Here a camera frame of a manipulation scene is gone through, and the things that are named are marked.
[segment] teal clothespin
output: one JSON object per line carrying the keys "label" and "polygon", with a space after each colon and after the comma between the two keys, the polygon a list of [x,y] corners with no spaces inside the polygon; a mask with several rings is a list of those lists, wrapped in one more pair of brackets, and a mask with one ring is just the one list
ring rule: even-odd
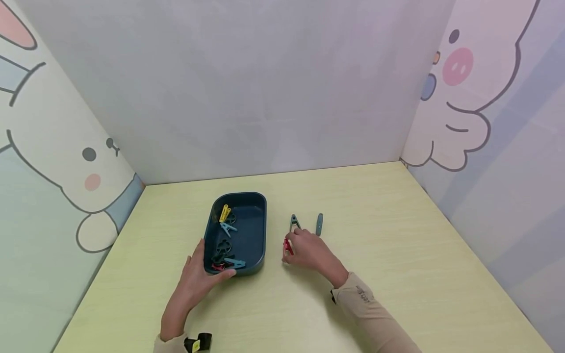
{"label": "teal clothespin", "polygon": [[224,261],[227,262],[228,264],[231,264],[230,266],[226,267],[227,268],[243,268],[245,267],[245,261],[241,261],[241,260],[236,260],[236,259],[229,259],[229,258],[224,258]]}
{"label": "teal clothespin", "polygon": [[321,225],[324,222],[324,214],[320,213],[318,215],[318,222],[316,222],[316,235],[319,237],[321,235]]}
{"label": "teal clothespin", "polygon": [[296,215],[292,215],[290,217],[290,228],[289,231],[292,233],[294,231],[294,226],[296,226],[296,228],[300,228],[302,229],[302,227],[300,226],[300,223],[298,222],[298,218],[296,218]]}
{"label": "teal clothespin", "polygon": [[228,237],[230,237],[230,238],[232,237],[232,236],[229,234],[229,231],[230,231],[230,230],[233,230],[234,232],[237,232],[237,228],[235,228],[235,227],[233,227],[233,226],[231,226],[231,225],[229,225],[229,224],[227,224],[227,223],[224,223],[224,222],[220,223],[220,227],[224,230],[224,232],[225,232],[225,233],[228,235]]}

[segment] plastic tray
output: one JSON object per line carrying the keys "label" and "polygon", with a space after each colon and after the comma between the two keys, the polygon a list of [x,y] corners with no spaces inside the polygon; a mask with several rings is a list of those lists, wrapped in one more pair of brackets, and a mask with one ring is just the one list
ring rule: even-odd
{"label": "plastic tray", "polygon": [[[232,209],[237,217],[233,224],[237,232],[230,231],[229,238],[220,227],[219,218],[224,205]],[[263,266],[267,234],[267,200],[255,192],[226,194],[212,205],[208,226],[204,234],[204,269],[218,273],[212,268],[212,257],[219,242],[226,239],[232,244],[230,254],[234,259],[245,261],[244,268],[237,269],[236,276],[249,276]]]}

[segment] wall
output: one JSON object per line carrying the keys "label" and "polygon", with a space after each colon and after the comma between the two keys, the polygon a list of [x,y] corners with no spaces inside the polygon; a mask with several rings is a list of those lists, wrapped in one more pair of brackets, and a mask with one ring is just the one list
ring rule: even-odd
{"label": "wall", "polygon": [[565,352],[565,3],[537,3],[456,2],[402,158]]}
{"label": "wall", "polygon": [[0,0],[0,351],[48,352],[142,192],[12,0]]}
{"label": "wall", "polygon": [[19,3],[148,184],[398,160],[453,5]]}

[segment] right hand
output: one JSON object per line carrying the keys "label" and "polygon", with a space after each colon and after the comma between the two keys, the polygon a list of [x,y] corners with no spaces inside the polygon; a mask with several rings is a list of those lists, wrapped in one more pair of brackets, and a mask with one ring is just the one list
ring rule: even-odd
{"label": "right hand", "polygon": [[307,229],[297,228],[293,233],[288,233],[286,238],[292,243],[294,255],[285,253],[282,262],[313,269],[334,288],[345,284],[349,272],[320,237]]}

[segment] table surface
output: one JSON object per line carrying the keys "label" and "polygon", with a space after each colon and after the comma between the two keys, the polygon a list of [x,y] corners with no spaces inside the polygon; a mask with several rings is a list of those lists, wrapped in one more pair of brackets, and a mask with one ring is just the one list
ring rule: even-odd
{"label": "table surface", "polygon": [[295,213],[424,352],[550,352],[400,162],[148,186],[55,353],[151,352],[182,265],[214,200],[267,198],[263,269],[215,289],[186,329],[215,352],[369,352],[324,279],[280,261]]}

